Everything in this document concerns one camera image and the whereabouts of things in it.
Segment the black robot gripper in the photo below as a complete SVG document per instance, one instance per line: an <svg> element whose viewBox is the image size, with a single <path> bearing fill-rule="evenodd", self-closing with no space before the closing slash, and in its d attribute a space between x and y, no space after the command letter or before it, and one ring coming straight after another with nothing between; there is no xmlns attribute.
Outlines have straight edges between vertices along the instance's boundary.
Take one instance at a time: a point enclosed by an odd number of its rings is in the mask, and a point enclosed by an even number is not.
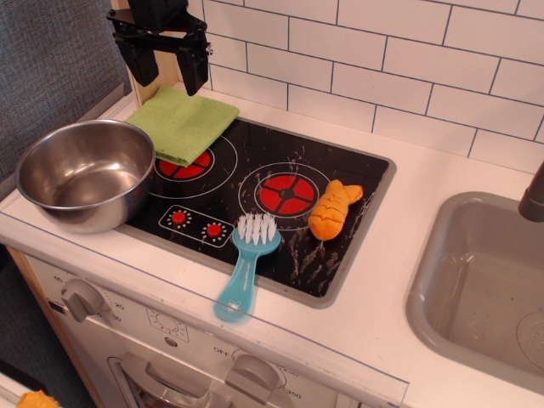
<svg viewBox="0 0 544 408"><path fill-rule="evenodd" d="M210 43L207 24L191 15L187 1L129 1L106 15L115 42L134 79L150 85L158 77L153 50L175 52L186 93L195 95L208 82Z"/></svg>

